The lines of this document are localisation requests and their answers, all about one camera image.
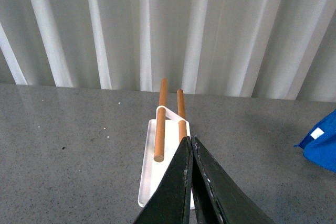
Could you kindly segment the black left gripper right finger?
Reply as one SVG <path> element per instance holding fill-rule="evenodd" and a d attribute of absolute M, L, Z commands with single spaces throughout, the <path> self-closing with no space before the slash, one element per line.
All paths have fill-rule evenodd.
<path fill-rule="evenodd" d="M 274 223 L 193 137 L 192 191 L 198 223 Z"/>

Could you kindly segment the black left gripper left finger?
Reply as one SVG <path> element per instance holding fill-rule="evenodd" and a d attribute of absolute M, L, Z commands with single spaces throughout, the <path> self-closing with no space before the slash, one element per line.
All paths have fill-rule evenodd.
<path fill-rule="evenodd" d="M 157 190 L 134 223 L 189 223 L 192 169 L 191 138 L 184 137 Z"/>

